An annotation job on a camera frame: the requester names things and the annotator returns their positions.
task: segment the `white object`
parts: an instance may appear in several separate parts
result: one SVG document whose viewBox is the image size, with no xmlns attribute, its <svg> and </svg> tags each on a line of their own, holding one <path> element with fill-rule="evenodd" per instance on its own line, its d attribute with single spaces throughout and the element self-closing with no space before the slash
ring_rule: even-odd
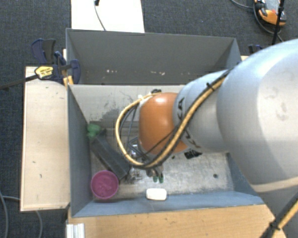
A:
<svg viewBox="0 0 298 238">
<path fill-rule="evenodd" d="M 85 238 L 85 225 L 80 223 L 77 225 L 66 225 L 66 237 L 67 238 Z"/>
<path fill-rule="evenodd" d="M 72 28 L 103 30 L 94 8 L 94 0 L 71 0 Z M 144 33 L 140 0 L 101 0 L 97 7 L 107 31 Z"/>
<path fill-rule="evenodd" d="M 166 200 L 167 191 L 164 188 L 149 188 L 146 190 L 146 198 L 150 200 Z"/>
</svg>

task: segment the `yellow cable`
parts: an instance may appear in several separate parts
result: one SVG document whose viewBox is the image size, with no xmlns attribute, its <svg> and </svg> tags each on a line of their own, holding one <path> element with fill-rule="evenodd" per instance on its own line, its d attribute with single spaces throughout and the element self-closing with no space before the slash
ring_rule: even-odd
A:
<svg viewBox="0 0 298 238">
<path fill-rule="evenodd" d="M 287 214 L 285 214 L 285 216 L 281 219 L 280 223 L 278 224 L 278 228 L 281 230 L 297 212 L 298 212 L 298 200 L 287 212 Z M 277 231 L 278 230 L 274 231 L 272 237 L 274 237 L 278 233 Z"/>
<path fill-rule="evenodd" d="M 185 129 L 185 126 L 188 124 L 188 122 L 190 121 L 191 117 L 193 116 L 194 112 L 196 111 L 196 109 L 198 109 L 198 107 L 216 90 L 218 89 L 221 84 L 223 83 L 225 77 L 222 78 L 221 80 L 219 80 L 218 82 L 216 82 L 212 88 L 209 88 L 203 95 L 201 95 L 196 102 L 194 102 L 194 104 L 192 105 L 192 107 L 189 109 L 187 115 L 184 117 L 183 121 L 181 122 L 177 132 L 175 133 L 174 137 L 172 138 L 171 142 L 167 145 L 167 147 L 165 148 L 165 150 L 161 153 L 161 155 L 159 155 L 155 160 L 153 160 L 152 162 L 150 162 L 149 164 L 146 164 L 146 168 L 151 168 L 154 165 L 156 165 L 157 163 L 159 163 L 165 156 L 168 155 L 168 153 L 172 150 L 172 148 L 174 147 L 174 145 L 176 144 L 177 140 L 179 139 L 179 137 L 181 136 L 183 130 Z"/>
<path fill-rule="evenodd" d="M 138 162 L 136 160 L 134 160 L 126 151 L 121 139 L 120 139 L 120 135 L 119 135 L 119 126 L 120 126 L 120 122 L 122 120 L 122 118 L 124 117 L 124 115 L 126 114 L 126 112 L 131 109 L 132 107 L 134 107 L 135 105 L 139 104 L 142 100 L 145 100 L 151 96 L 157 95 L 160 93 L 150 93 L 147 94 L 145 96 L 143 96 L 142 98 L 137 99 L 136 101 L 132 102 L 131 104 L 129 104 L 128 106 L 126 106 L 119 114 L 117 121 L 116 121 L 116 125 L 115 125 L 115 136 L 117 139 L 117 143 L 118 146 L 120 148 L 120 150 L 122 151 L 123 155 L 125 156 L 125 158 L 127 160 L 129 160 L 131 163 L 133 163 L 135 166 L 143 166 L 144 164 L 142 162 Z"/>
<path fill-rule="evenodd" d="M 155 160 L 153 160 L 150 163 L 144 164 L 142 162 L 138 162 L 136 160 L 134 160 L 126 151 L 121 139 L 120 139 L 120 135 L 119 135 L 119 126 L 120 126 L 120 122 L 122 120 L 122 118 L 124 117 L 125 113 L 132 108 L 133 106 L 137 105 L 140 101 L 149 98 L 153 95 L 159 94 L 159 93 L 154 93 L 154 94 L 148 94 L 136 101 L 134 101 L 133 103 L 129 104 L 127 107 L 125 107 L 121 113 L 119 114 L 117 121 L 116 121 L 116 126 L 115 126 L 115 136 L 117 139 L 117 143 L 118 146 L 120 148 L 120 150 L 122 151 L 123 155 L 125 156 L 125 158 L 130 161 L 132 164 L 134 164 L 135 166 L 138 167 L 145 167 L 145 168 L 151 168 L 155 165 L 157 165 L 161 160 L 163 160 L 164 157 L 166 157 L 169 152 L 172 150 L 172 148 L 174 147 L 174 145 L 176 144 L 177 140 L 179 139 L 179 137 L 181 136 L 183 130 L 185 129 L 185 126 L 187 125 L 187 123 L 190 121 L 191 117 L 193 116 L 194 112 L 196 111 L 196 109 L 216 90 L 218 89 L 222 83 L 224 82 L 225 76 L 223 78 L 221 78 L 218 82 L 216 82 L 214 85 L 212 85 L 211 88 L 209 88 L 203 95 L 201 95 L 195 102 L 194 104 L 191 106 L 191 108 L 189 109 L 189 111 L 187 112 L 187 115 L 184 117 L 183 121 L 181 122 L 178 130 L 176 131 L 174 137 L 172 138 L 171 142 L 167 145 L 167 147 L 165 148 L 165 150 L 157 156 L 157 158 Z"/>
</svg>

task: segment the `wooden board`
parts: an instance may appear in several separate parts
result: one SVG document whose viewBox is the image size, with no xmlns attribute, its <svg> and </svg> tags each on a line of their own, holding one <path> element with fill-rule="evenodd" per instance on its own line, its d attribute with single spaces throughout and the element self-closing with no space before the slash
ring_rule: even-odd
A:
<svg viewBox="0 0 298 238">
<path fill-rule="evenodd" d="M 71 218 L 85 224 L 86 238 L 258 238 L 273 214 L 266 205 L 136 215 Z M 280 231 L 275 238 L 285 238 Z"/>
<path fill-rule="evenodd" d="M 26 76 L 35 67 L 27 67 Z M 65 86 L 39 79 L 24 87 L 21 211 L 65 208 L 70 172 Z"/>
</svg>

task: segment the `gray carpet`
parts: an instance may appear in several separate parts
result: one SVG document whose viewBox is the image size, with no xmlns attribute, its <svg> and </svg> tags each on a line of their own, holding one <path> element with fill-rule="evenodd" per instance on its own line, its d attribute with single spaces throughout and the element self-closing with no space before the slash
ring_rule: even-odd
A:
<svg viewBox="0 0 298 238">
<path fill-rule="evenodd" d="M 238 0 L 251 5 L 250 0 Z M 242 55 L 249 44 L 268 46 L 272 36 L 261 30 L 253 11 L 229 0 L 142 0 L 146 32 L 235 37 Z M 298 38 L 298 0 L 286 0 L 284 40 Z M 38 38 L 57 40 L 56 50 L 65 46 L 65 28 L 70 27 L 70 0 L 0 0 L 0 84 L 20 79 L 26 64 L 36 60 L 30 44 Z M 4 195 L 19 196 L 22 149 L 21 85 L 0 91 L 0 189 Z M 8 202 L 9 237 L 36 237 L 35 214 L 20 214 Z M 43 237 L 65 235 L 65 211 L 41 212 Z M 0 204 L 0 237 L 4 213 Z"/>
</svg>

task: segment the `gray bin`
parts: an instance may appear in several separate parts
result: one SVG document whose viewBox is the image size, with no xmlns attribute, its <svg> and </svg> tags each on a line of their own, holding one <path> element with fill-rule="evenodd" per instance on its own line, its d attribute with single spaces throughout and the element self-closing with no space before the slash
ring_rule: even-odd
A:
<svg viewBox="0 0 298 238">
<path fill-rule="evenodd" d="M 123 184 L 112 199 L 93 197 L 92 175 L 105 167 L 91 153 L 86 125 L 95 121 L 113 136 L 119 112 L 154 88 L 179 92 L 183 84 L 210 72 L 234 67 L 240 53 L 233 38 L 137 34 L 67 29 L 67 58 L 78 59 L 79 85 L 68 90 L 71 213 L 73 217 L 136 214 L 262 204 L 227 153 L 168 159 L 165 182 Z M 164 202 L 145 199 L 146 188 L 164 187 Z"/>
</svg>

